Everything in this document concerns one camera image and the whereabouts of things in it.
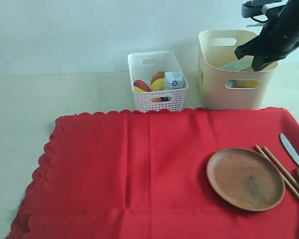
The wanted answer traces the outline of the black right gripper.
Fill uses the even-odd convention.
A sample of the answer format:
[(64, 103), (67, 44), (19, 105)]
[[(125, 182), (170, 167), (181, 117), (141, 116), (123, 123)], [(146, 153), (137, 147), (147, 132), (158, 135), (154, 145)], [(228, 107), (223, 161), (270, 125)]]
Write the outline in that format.
[(259, 72), (298, 48), (299, 17), (277, 17), (268, 22), (259, 36), (238, 46), (234, 53), (238, 60), (254, 56), (251, 67)]

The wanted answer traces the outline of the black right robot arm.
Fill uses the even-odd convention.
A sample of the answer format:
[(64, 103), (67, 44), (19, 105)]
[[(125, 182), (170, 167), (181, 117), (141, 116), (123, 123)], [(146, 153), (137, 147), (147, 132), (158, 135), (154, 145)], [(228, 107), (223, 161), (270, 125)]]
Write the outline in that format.
[(285, 59), (299, 48), (299, 0), (249, 0), (242, 4), (241, 15), (260, 23), (260, 34), (235, 50), (238, 60), (253, 56), (255, 72)]

